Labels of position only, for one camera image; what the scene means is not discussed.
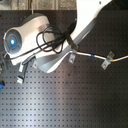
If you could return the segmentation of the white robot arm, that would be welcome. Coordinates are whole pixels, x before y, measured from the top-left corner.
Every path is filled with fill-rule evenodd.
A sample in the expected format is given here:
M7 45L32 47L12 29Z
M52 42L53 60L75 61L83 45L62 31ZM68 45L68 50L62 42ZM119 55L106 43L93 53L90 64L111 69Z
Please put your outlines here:
M3 59L20 65L17 82L23 83L31 59L35 59L33 66L45 73L54 71L68 54L73 62L78 44L92 30L97 15L110 1L76 0L77 18L65 32L51 25L48 17L40 13L32 13L21 26L10 28L4 35Z

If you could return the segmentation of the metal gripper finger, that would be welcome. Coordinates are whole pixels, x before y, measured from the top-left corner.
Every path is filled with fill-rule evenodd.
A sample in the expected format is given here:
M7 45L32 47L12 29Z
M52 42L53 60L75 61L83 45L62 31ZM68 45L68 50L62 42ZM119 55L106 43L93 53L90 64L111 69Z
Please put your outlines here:
M23 83L24 83L24 77L18 76L18 77L17 77L17 83L23 84Z

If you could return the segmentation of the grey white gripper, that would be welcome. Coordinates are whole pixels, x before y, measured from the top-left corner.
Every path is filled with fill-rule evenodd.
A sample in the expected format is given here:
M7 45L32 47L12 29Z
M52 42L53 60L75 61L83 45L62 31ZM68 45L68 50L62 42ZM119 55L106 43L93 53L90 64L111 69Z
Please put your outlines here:
M50 25L48 18L40 13L29 15L19 27L10 28L4 35L4 48L13 65L20 63L19 72L37 47L36 36Z

